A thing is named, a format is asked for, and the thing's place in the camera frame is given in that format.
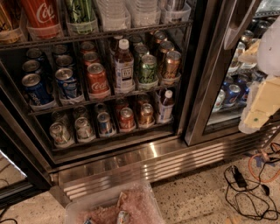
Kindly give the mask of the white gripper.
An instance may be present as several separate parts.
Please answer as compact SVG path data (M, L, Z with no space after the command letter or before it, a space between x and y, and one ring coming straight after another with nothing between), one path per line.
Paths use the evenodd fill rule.
M238 126L244 134L257 132L280 109L280 17L238 60L256 63L256 56L259 69L273 76L250 85L247 106Z

